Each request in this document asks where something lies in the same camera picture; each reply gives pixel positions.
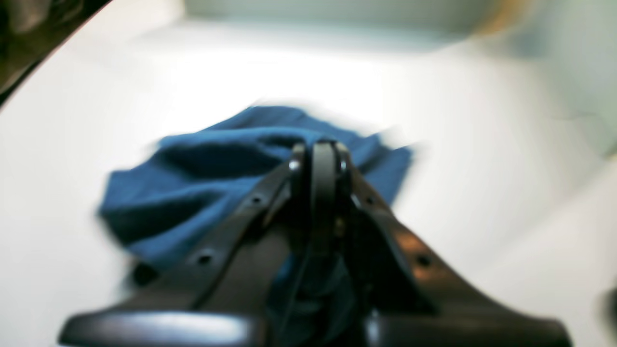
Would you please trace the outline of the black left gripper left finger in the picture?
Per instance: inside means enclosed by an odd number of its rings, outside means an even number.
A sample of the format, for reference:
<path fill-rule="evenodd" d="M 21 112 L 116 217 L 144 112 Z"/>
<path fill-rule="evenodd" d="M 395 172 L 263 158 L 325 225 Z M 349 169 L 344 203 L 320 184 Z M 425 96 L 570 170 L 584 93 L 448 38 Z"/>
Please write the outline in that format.
<path fill-rule="evenodd" d="M 128 300 L 68 319 L 65 347 L 277 347 L 271 285 L 291 253 L 282 220 L 305 168 L 306 147 L 258 183 L 174 268 Z"/>

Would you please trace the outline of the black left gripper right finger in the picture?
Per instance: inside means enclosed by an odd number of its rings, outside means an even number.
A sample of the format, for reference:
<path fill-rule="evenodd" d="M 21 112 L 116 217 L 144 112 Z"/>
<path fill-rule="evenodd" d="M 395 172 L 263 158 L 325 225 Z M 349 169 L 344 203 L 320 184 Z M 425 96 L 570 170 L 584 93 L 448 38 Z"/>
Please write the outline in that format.
<path fill-rule="evenodd" d="M 340 255 L 358 312 L 340 347 L 570 347 L 564 325 L 501 305 L 405 227 L 333 141 L 312 148 L 312 249 Z"/>

